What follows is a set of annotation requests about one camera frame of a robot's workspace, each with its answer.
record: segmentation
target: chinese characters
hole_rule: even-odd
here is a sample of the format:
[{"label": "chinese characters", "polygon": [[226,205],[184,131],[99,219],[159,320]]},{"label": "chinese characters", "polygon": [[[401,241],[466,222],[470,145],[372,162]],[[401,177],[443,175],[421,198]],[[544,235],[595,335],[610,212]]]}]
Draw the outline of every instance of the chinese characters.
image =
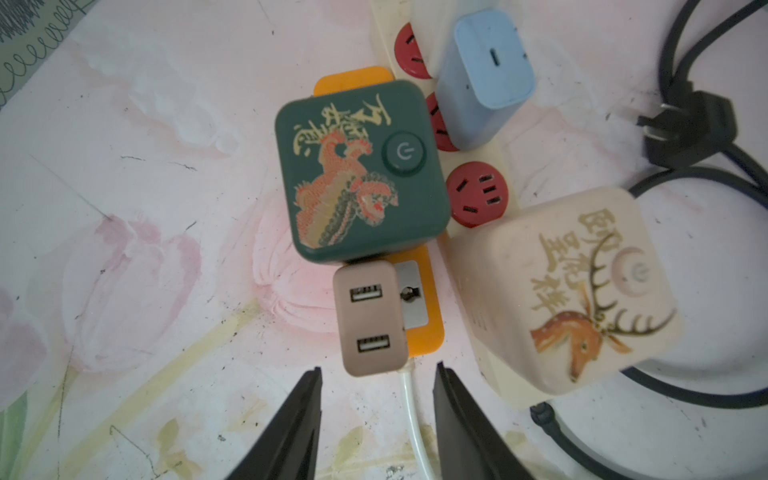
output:
[{"label": "chinese characters", "polygon": [[577,291],[584,275],[589,274],[592,249],[599,246],[600,251],[606,252],[619,248],[623,241],[615,227],[616,218],[607,208],[579,215],[578,223],[584,226],[584,236],[582,231],[577,233],[576,230],[559,237],[547,238],[539,234],[539,243],[547,257],[548,274],[541,280],[531,279],[539,299],[539,304],[532,310],[547,309],[552,315],[556,314],[570,300],[568,290]]},{"label": "chinese characters", "polygon": [[323,116],[324,123],[319,127],[311,120],[309,127],[294,125],[293,129],[296,135],[293,137],[293,153],[304,157],[311,154],[309,145],[320,145],[320,139],[334,130],[341,130],[348,139],[355,140],[362,138],[368,140],[368,131],[365,124],[371,123],[376,126],[386,123],[392,124],[392,118],[387,113],[379,94],[376,94],[376,104],[371,105],[367,101],[362,103],[364,108],[352,113],[352,111],[339,111],[334,104],[323,108],[320,115]]}]

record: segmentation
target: blue charger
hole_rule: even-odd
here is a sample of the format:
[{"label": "blue charger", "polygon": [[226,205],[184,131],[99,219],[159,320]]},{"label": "blue charger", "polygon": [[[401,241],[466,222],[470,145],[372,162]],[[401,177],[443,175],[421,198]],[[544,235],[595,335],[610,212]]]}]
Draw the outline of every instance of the blue charger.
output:
[{"label": "blue charger", "polygon": [[435,96],[457,148],[489,142],[535,89],[531,62],[504,12],[489,8],[456,22]]}]

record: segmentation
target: deer illustration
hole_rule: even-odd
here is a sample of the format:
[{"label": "deer illustration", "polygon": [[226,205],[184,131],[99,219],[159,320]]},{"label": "deer illustration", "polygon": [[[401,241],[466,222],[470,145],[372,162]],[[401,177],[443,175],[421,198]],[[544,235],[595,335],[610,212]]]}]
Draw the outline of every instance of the deer illustration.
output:
[{"label": "deer illustration", "polygon": [[617,300],[601,305],[598,302],[598,290],[608,285],[611,281],[605,280],[603,283],[596,283],[594,276],[606,266],[595,265],[598,252],[605,242],[614,234],[607,235],[592,251],[589,263],[589,285],[591,291],[591,302],[587,295],[584,282],[580,284],[581,304],[586,314],[575,311],[560,312],[549,319],[542,327],[532,330],[536,350],[544,352],[554,345],[558,345],[566,339],[571,340],[571,370],[569,375],[571,381],[576,383],[584,371],[585,366],[590,360],[597,360],[600,355],[603,342],[607,343],[618,353],[631,353],[632,349],[624,345],[617,336],[649,336],[663,329],[677,314],[677,309],[672,309],[669,316],[663,322],[656,326],[651,326],[653,316],[645,318],[644,329],[638,329],[643,315],[636,315],[632,319],[632,327],[625,329],[621,326],[621,317],[627,312],[627,309],[619,309],[616,316],[609,323],[604,323],[606,312],[612,310],[618,304]]}]

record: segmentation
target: deer antler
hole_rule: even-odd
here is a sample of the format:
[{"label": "deer antler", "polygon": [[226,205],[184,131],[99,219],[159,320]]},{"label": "deer antler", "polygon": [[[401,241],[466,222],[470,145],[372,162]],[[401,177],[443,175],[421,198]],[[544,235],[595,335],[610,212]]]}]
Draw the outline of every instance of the deer antler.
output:
[{"label": "deer antler", "polygon": [[594,282],[594,275],[600,270],[605,268],[605,265],[597,266],[594,264],[594,262],[598,258],[598,252],[603,247],[603,245],[605,245],[605,242],[607,242],[607,240],[611,238],[613,235],[614,235],[613,233],[609,233],[608,235],[606,235],[605,238],[603,238],[603,240],[601,240],[600,243],[598,243],[598,245],[594,248],[594,250],[592,250],[592,257],[589,259],[589,286],[592,292],[592,305],[593,305],[593,311],[594,311],[594,315],[592,316],[592,318],[594,319],[595,322],[598,322],[598,323],[605,320],[605,312],[614,308],[618,303],[617,300],[614,300],[612,303],[609,303],[608,305],[601,305],[598,302],[598,290],[608,285],[611,281],[605,280],[603,283]]},{"label": "deer antler", "polygon": [[653,321],[654,317],[652,315],[649,315],[645,319],[645,330],[638,330],[637,324],[640,322],[640,319],[643,317],[642,315],[637,315],[632,320],[632,328],[629,330],[625,330],[621,328],[621,325],[619,325],[619,322],[621,321],[621,316],[624,315],[627,312],[627,309],[623,308],[618,311],[616,314],[616,317],[614,318],[614,322],[611,326],[609,326],[605,332],[608,334],[613,335],[629,335],[629,336],[647,336],[652,335],[659,330],[663,329],[669,322],[672,321],[674,316],[677,314],[677,309],[672,309],[669,316],[659,325],[651,327],[650,324]]}]

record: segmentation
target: green leaf print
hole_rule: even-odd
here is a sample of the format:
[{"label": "green leaf print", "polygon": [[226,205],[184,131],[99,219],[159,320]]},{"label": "green leaf print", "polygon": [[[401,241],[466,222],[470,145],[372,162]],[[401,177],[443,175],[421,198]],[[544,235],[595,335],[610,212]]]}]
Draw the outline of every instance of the green leaf print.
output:
[{"label": "green leaf print", "polygon": [[24,424],[27,419],[27,392],[0,412],[0,480],[11,478],[13,463],[22,447]]}]

